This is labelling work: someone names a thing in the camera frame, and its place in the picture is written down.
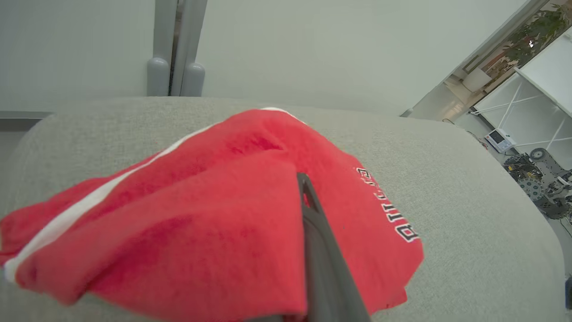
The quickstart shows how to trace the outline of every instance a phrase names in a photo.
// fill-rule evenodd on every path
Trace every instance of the floor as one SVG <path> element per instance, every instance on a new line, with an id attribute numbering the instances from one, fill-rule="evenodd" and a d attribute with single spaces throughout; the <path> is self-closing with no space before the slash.
<path id="1" fill-rule="evenodd" d="M 409 117 L 434 121 L 450 121 L 483 140 L 483 137 L 492 129 L 478 116 L 468 114 L 468 109 L 482 96 L 482 93 L 476 95 L 470 93 L 461 83 L 449 79 L 437 86 L 417 103 Z M 499 163 L 503 163 L 510 157 L 509 155 L 496 152 L 492 147 L 489 147 L 488 151 Z M 550 224 L 560 241 L 566 274 L 572 275 L 572 224 L 566 219 L 561 221 L 547 219 L 546 221 Z"/>

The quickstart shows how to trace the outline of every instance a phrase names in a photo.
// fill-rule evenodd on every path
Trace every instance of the metal frame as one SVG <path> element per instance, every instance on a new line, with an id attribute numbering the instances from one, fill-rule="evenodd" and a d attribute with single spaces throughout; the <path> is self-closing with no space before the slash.
<path id="1" fill-rule="evenodd" d="M 503 115 L 502 119 L 500 120 L 499 126 L 498 126 L 498 128 L 497 128 L 497 129 L 503 129 L 503 126 L 505 126 L 506 121 L 508 120 L 508 118 L 509 118 L 511 112 L 512 112 L 512 111 L 514 110 L 514 108 L 515 108 L 515 106 L 514 106 L 515 103 L 520 103 L 520 102 L 524 102 L 524 101 L 529 101 L 529 100 L 532 100 L 532 99 L 536 99 L 536 98 L 538 98 L 538 97 L 546 96 L 546 97 L 548 97 L 548 98 L 552 101 L 552 103 L 553 103 L 556 107 L 560 108 L 566 115 L 569 115 L 569 114 L 566 112 L 566 110 L 565 110 L 558 102 L 556 102 L 550 95 L 548 95 L 547 93 L 545 93 L 544 90 L 542 90 L 542 88 L 540 88 L 539 86 L 536 85 L 536 83 L 534 83 L 534 82 L 532 82 L 531 80 L 529 80 L 528 77 L 526 77 L 526 76 L 522 73 L 522 71 L 520 71 L 518 68 L 515 68 L 515 71 L 516 71 L 517 74 L 520 76 L 521 82 L 518 84 L 518 87 L 517 87 L 516 91 L 514 92 L 513 99 L 511 99 L 509 103 L 505 103 L 505 104 L 501 104 L 501 105 L 497 105 L 497 106 L 493 106 L 493 107 L 485 108 L 485 109 L 481 109 L 481 110 L 476 110 L 476 111 L 474 111 L 474 112 L 469 112 L 469 113 L 472 114 L 472 115 L 478 116 L 478 115 L 481 115 L 482 113 L 490 112 L 490 111 L 493 111 L 493 110 L 496 110 L 496 109 L 499 109 L 499 108 L 503 108 L 503 107 L 505 107 L 506 105 L 508 105 L 509 107 L 506 109 L 506 112 L 505 112 L 505 114 Z M 532 84 L 536 89 L 538 89 L 539 91 L 541 91 L 543 94 L 541 94 L 541 95 L 536 95 L 536 96 L 528 97 L 528 98 L 526 98 L 526 99 L 522 99 L 522 100 L 517 100 L 517 101 L 515 101 L 515 99 L 517 98 L 518 94 L 521 92 L 522 84 L 523 84 L 525 81 L 528 82 L 528 83 L 530 83 L 530 84 Z M 546 151 L 548 151 L 548 149 L 550 148 L 550 146 L 552 145 L 553 142 L 571 140 L 572 137 L 570 137 L 570 138 L 562 138 L 562 139 L 557 139 L 557 138 L 556 138 L 556 137 L 558 136 L 558 133 L 559 133 L 560 130 L 562 129 L 562 126 L 564 125 L 564 122 L 565 122 L 565 121 L 566 121 L 566 118 L 562 119 L 562 121 L 560 122 L 560 126 L 558 126 L 558 128 L 556 129 L 556 132 L 555 132 L 554 135 L 552 136 L 552 139 L 550 139 L 550 140 L 548 140 L 548 141 L 540 141 L 540 142 L 531 142 L 531 143 L 516 144 L 516 145 L 514 145 L 514 147 L 532 146 L 532 145 L 534 145 L 534 144 L 548 143 L 548 146 L 546 147 Z"/>
<path id="2" fill-rule="evenodd" d="M 201 96 L 204 68 L 196 62 L 207 0 L 185 0 L 174 62 L 171 96 Z"/>
<path id="3" fill-rule="evenodd" d="M 155 1 L 153 58 L 147 62 L 147 96 L 168 96 L 177 0 Z"/>

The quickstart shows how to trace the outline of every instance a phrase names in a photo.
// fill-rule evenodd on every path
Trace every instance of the red towel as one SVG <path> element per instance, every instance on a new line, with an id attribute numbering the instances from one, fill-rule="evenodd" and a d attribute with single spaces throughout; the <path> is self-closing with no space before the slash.
<path id="1" fill-rule="evenodd" d="M 66 305 L 92 292 L 167 321 L 304 315 L 297 172 L 310 177 L 368 311 L 406 301 L 418 235 L 357 159 L 272 108 L 9 214 L 0 263 L 8 280 Z"/>

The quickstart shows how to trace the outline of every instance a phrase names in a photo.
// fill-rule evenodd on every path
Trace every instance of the gray cushion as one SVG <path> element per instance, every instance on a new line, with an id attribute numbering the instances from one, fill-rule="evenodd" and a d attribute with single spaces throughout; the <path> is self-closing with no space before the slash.
<path id="1" fill-rule="evenodd" d="M 82 104 L 50 116 L 9 160 L 0 213 L 112 174 L 185 134 L 256 107 L 233 100 L 139 98 Z M 360 159 L 422 237 L 425 260 L 407 287 L 408 302 L 378 312 L 376 321 L 564 319 L 564 263 L 556 236 L 469 134 L 434 121 L 285 109 Z M 3 281 L 0 301 L 0 315 L 10 321 L 145 320 L 90 296 L 64 308 Z"/>

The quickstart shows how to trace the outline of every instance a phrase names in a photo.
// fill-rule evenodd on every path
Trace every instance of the cable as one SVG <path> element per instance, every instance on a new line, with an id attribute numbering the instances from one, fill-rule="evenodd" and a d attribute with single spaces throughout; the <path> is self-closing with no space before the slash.
<path id="1" fill-rule="evenodd" d="M 568 231 L 568 229 L 566 228 L 566 226 L 564 226 L 564 224 L 562 223 L 562 219 L 560 219 L 560 225 L 562 225 L 562 227 L 564 227 L 564 229 L 566 230 L 566 232 L 568 233 L 568 235 L 570 235 L 570 232 Z"/>
<path id="2" fill-rule="evenodd" d="M 455 124 L 453 123 L 453 121 L 451 121 L 450 119 L 443 119 L 442 122 L 445 122 L 445 120 L 449 121 L 451 124 Z M 486 144 L 485 142 L 482 142 L 478 136 L 474 135 L 471 131 L 467 131 L 465 130 L 465 132 L 469 133 L 470 135 L 472 135 L 480 144 L 481 146 L 483 146 L 483 148 L 485 148 L 488 151 L 488 144 Z"/>

